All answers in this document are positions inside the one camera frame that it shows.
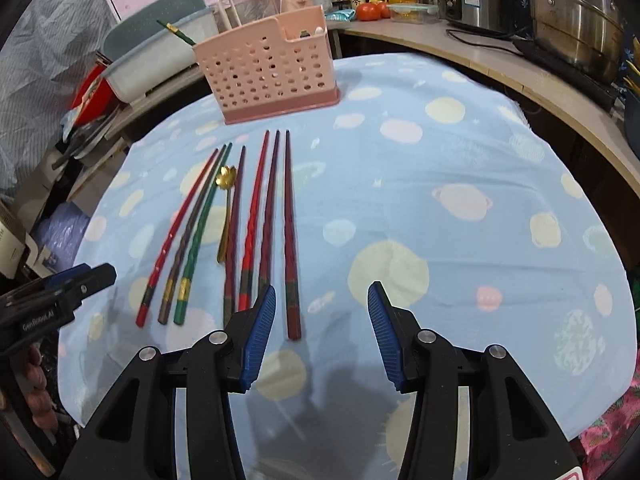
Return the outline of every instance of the black cable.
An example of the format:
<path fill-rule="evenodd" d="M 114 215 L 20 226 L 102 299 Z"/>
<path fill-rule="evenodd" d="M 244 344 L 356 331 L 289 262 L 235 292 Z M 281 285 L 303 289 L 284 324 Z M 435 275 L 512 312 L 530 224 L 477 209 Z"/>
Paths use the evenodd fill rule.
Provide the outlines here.
<path fill-rule="evenodd" d="M 485 43 L 473 43 L 471 41 L 467 41 L 467 40 L 463 40 L 462 38 L 457 37 L 456 34 L 454 34 L 454 32 L 460 32 L 462 34 L 469 34 L 471 36 L 482 36 L 483 38 L 493 38 L 494 40 L 508 40 L 509 38 L 512 38 L 513 36 L 516 36 L 517 34 L 523 32 L 524 30 L 526 30 L 526 27 L 524 28 L 520 28 L 519 30 L 517 30 L 514 33 L 508 33 L 508 34 L 483 34 L 482 32 L 475 32 L 472 30 L 457 30 L 456 28 L 447 28 L 445 30 L 445 32 L 447 33 L 447 35 L 451 38 L 453 38 L 454 40 L 458 40 L 460 43 L 464 43 L 466 45 L 469 46 L 484 46 L 486 48 L 494 48 L 495 50 L 503 50 L 505 52 L 508 52 L 509 54 L 513 54 L 514 56 L 519 56 L 519 57 L 523 57 L 523 55 L 519 52 L 514 52 L 513 50 L 510 50 L 506 47 L 500 46 L 500 45 L 487 45 Z"/>

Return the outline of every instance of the tomato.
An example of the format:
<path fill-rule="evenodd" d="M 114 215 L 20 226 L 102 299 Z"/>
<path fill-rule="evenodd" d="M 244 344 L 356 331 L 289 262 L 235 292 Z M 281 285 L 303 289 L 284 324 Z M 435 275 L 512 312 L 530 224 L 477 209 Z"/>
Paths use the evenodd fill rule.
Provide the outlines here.
<path fill-rule="evenodd" d="M 376 7 L 380 10 L 380 16 L 383 18 L 391 18 L 391 13 L 386 7 L 386 2 L 378 2 L 376 3 Z"/>
<path fill-rule="evenodd" d="M 360 4 L 356 7 L 356 19 L 361 22 L 375 22 L 380 19 L 380 8 L 376 4 Z"/>

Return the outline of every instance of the wooden counter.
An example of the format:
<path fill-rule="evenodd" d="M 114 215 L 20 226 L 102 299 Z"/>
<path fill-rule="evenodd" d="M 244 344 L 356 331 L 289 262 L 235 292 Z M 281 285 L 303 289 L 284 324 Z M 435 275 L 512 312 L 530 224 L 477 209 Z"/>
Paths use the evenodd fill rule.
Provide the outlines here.
<path fill-rule="evenodd" d="M 351 22 L 329 25 L 341 34 L 372 38 L 420 50 L 482 73 L 523 94 L 575 130 L 600 152 L 640 197 L 640 161 L 626 143 L 613 119 L 589 98 L 559 77 L 508 52 L 469 46 L 450 38 L 449 23 L 433 20 L 425 25 L 378 22 Z M 460 34 L 473 43 L 496 44 L 510 48 L 507 42 Z"/>

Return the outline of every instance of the metal screw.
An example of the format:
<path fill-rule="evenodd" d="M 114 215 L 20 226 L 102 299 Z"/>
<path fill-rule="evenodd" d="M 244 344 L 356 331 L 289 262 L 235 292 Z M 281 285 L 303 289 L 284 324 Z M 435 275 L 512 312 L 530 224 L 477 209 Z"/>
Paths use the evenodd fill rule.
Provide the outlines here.
<path fill-rule="evenodd" d="M 222 345 L 226 341 L 226 334 L 222 330 L 217 330 L 209 336 L 209 342 L 214 345 Z"/>
<path fill-rule="evenodd" d="M 436 335 L 431 330 L 420 330 L 418 332 L 418 340 L 423 343 L 433 343 L 436 341 Z"/>
<path fill-rule="evenodd" d="M 147 346 L 138 353 L 138 357 L 143 361 L 151 361 L 151 359 L 156 357 L 156 349 L 151 346 Z"/>
<path fill-rule="evenodd" d="M 491 345 L 489 347 L 489 354 L 491 354 L 496 359 L 503 359 L 504 357 L 506 357 L 507 351 L 500 345 Z"/>

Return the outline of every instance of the utensil holder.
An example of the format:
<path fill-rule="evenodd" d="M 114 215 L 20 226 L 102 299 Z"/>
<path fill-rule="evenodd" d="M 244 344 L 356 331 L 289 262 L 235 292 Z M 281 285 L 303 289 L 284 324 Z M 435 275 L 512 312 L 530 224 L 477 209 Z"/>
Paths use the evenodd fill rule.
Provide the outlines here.
<path fill-rule="evenodd" d="M 314 34 L 321 27 L 322 34 Z M 311 36 L 300 38 L 306 30 Z M 284 12 L 193 47 L 226 124 L 336 104 L 322 7 Z"/>

